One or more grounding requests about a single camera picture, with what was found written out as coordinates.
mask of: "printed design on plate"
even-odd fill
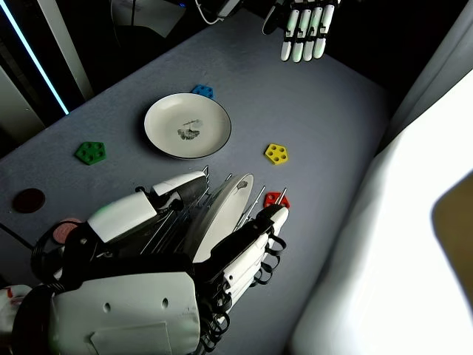
[[[180,136],[180,139],[183,141],[191,141],[196,138],[200,131],[196,130],[196,128],[200,128],[202,126],[201,120],[193,120],[183,124],[184,127],[187,126],[186,129],[178,129],[177,134]]]

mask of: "gray tabletop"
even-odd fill
[[[261,26],[260,18],[242,10],[209,27],[0,161],[0,221],[30,243],[59,220],[85,220],[138,185],[150,187],[206,164],[212,187],[230,172],[252,172],[253,195],[263,184],[268,191],[288,187],[282,263],[269,285],[250,289],[234,307],[217,354],[282,351],[389,117],[382,88],[329,56],[281,62],[282,31],[263,36]],[[202,160],[167,158],[143,137],[144,114],[157,99],[196,84],[213,87],[228,111],[230,140]],[[104,142],[107,159],[86,166],[74,158],[84,141]],[[285,145],[290,161],[273,166],[263,155],[269,143]],[[36,213],[14,212],[13,197],[30,187],[41,189],[46,203]],[[27,261],[17,256],[24,251],[16,250],[23,246],[3,245],[2,268],[10,258],[26,270]]]

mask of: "white plate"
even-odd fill
[[[196,94],[173,94],[150,107],[145,117],[149,140],[176,158],[203,158],[230,138],[228,113],[217,102]]]
[[[184,245],[184,252],[189,254],[193,263],[207,260],[211,250],[233,232],[252,188],[252,174],[235,176],[203,206],[202,214],[189,226]]]

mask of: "led light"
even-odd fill
[[[67,110],[66,106],[62,102],[61,98],[59,97],[58,92],[55,90],[54,86],[51,83],[51,80],[47,77],[43,67],[41,64],[39,64],[38,59],[36,58],[35,53],[33,53],[33,50],[31,49],[30,45],[27,42],[27,39],[24,37],[23,33],[20,30],[20,27],[17,25],[15,19],[12,16],[12,13],[10,10],[8,10],[7,4],[5,4],[4,0],[0,0],[0,6],[5,12],[5,15],[7,15],[8,20],[13,26],[13,29],[15,30],[16,34],[21,40],[21,43],[24,45],[24,48],[27,50],[28,54],[30,55],[31,59],[33,60],[33,63],[36,65],[36,68],[38,68],[39,72],[41,73],[41,76],[43,77],[44,81],[46,81],[47,86],[50,88],[52,94],[54,95],[56,101],[58,102],[59,106],[61,106],[62,110],[64,111],[64,114],[68,115],[69,111]]]

